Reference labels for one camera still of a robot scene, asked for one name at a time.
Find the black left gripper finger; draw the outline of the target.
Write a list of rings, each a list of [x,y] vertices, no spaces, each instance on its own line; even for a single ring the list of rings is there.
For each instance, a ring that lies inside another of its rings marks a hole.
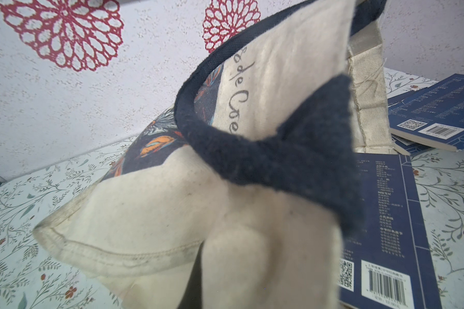
[[[192,267],[186,289],[179,303],[178,309],[202,309],[202,250],[200,244],[197,257]]]

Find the beige canvas tote bag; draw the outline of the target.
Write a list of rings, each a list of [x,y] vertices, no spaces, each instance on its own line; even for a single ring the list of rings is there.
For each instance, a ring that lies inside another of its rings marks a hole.
[[[393,152],[385,1],[303,1],[215,49],[118,162],[34,229],[124,308],[338,308],[357,153]]]

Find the dark blue book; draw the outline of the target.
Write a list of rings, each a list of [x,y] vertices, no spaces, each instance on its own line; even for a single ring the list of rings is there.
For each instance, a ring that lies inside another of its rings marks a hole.
[[[447,151],[464,150],[464,75],[388,99],[390,132]]]
[[[365,227],[346,240],[340,302],[346,308],[441,308],[408,156],[357,155]]]

